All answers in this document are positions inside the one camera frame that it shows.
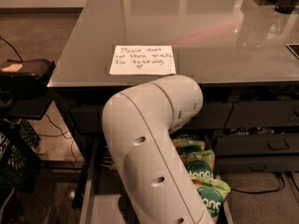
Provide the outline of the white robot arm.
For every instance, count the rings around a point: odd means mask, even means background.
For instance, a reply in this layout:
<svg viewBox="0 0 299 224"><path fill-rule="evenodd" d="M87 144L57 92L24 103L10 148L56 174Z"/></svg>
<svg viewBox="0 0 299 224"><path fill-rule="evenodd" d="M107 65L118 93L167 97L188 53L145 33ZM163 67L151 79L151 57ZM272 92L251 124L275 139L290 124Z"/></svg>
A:
<svg viewBox="0 0 299 224"><path fill-rule="evenodd" d="M114 94L102 126L140 224L214 224L170 134L202 108L189 77L173 75Z"/></svg>

